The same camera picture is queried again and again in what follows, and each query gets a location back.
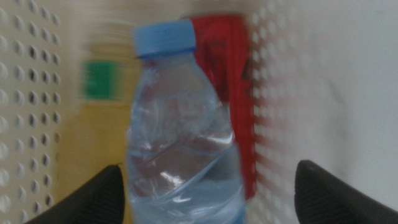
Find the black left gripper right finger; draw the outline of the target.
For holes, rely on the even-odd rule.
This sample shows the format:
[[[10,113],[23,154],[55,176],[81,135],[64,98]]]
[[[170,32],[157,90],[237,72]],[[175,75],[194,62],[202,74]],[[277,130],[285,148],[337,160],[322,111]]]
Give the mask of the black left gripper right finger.
[[[294,207],[300,223],[397,224],[397,211],[310,160],[297,164]]]

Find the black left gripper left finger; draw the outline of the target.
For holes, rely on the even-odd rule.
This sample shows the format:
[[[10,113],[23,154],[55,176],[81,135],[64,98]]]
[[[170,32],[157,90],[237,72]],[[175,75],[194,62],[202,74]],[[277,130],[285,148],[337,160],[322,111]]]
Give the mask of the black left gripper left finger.
[[[122,172],[118,165],[110,165],[72,194],[27,223],[122,224],[124,211]]]

